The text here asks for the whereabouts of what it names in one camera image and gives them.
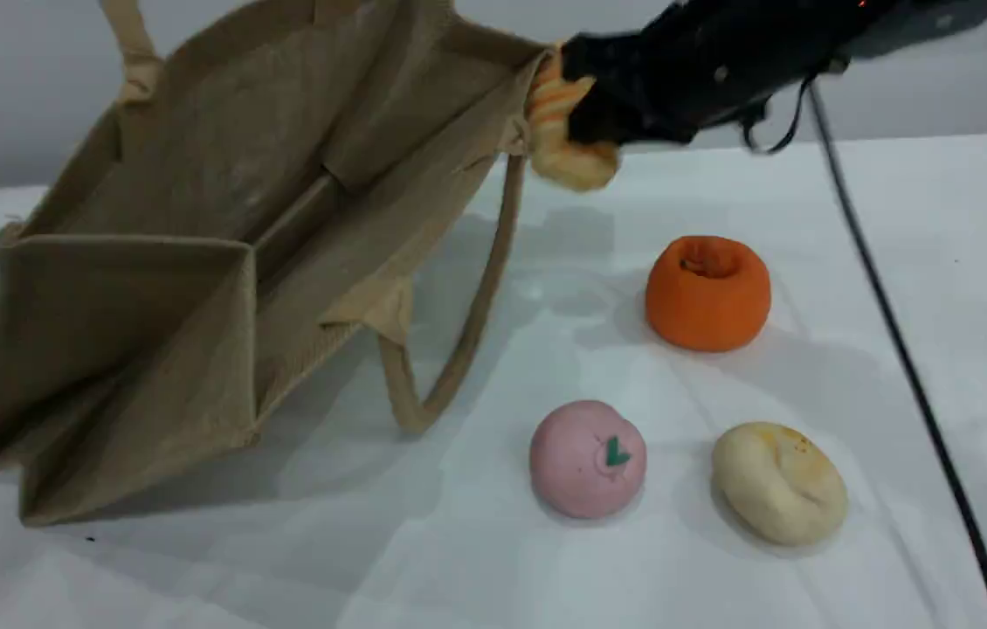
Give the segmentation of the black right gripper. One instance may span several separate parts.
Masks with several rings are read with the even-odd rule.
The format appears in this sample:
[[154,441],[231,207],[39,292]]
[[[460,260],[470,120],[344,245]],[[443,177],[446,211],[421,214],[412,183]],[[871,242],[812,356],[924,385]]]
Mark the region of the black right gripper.
[[770,99],[796,85],[788,144],[805,93],[845,66],[842,49],[860,32],[857,1],[681,1],[637,31],[578,32],[560,44],[562,79],[625,84],[626,103],[593,85],[567,115],[567,138],[686,146],[735,124],[750,146]]

